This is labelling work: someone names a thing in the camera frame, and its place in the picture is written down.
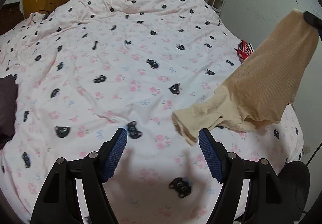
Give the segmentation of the red and white jersey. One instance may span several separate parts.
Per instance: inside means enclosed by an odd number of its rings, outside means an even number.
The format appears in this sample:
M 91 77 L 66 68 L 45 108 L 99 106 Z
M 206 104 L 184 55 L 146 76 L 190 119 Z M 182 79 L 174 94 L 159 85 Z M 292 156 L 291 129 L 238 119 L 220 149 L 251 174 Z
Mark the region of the red and white jersey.
M 245 42 L 244 40 L 241 40 L 239 42 L 236 51 L 237 56 L 242 63 L 254 52 L 252 45 Z

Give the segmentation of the pink cat-print bed cover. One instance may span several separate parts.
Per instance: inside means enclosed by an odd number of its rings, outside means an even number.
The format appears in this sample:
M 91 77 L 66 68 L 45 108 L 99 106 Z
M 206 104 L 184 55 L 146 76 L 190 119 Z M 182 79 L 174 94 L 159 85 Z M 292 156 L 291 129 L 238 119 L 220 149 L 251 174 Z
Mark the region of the pink cat-print bed cover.
M 135 121 L 105 191 L 120 223 L 206 223 L 221 185 L 174 111 L 205 103 L 240 66 L 239 39 L 204 0 L 71 0 L 1 36 L 18 84 L 1 190 L 29 223 L 54 162 L 98 150 Z

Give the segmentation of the beige knit sweater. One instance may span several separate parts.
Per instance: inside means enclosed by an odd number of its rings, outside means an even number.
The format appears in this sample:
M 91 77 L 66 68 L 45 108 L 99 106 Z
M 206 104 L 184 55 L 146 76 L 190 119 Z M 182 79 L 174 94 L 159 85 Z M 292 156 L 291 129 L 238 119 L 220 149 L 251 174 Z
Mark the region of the beige knit sweater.
M 203 128 L 256 132 L 281 121 L 287 105 L 295 101 L 319 40 L 318 30 L 303 14 L 294 9 L 280 20 L 212 98 L 173 112 L 173 124 L 189 144 L 196 144 Z

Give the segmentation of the dark purple folded garment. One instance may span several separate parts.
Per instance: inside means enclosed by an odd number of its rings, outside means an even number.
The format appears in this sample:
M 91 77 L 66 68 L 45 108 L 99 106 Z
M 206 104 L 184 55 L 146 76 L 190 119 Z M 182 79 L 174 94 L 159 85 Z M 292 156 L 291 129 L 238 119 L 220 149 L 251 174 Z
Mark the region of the dark purple folded garment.
M 14 77 L 8 75 L 1 78 L 1 99 L 0 99 L 0 116 L 1 116 L 1 149 L 5 144 L 12 140 L 15 135 L 15 113 L 16 99 L 18 96 L 18 85 Z

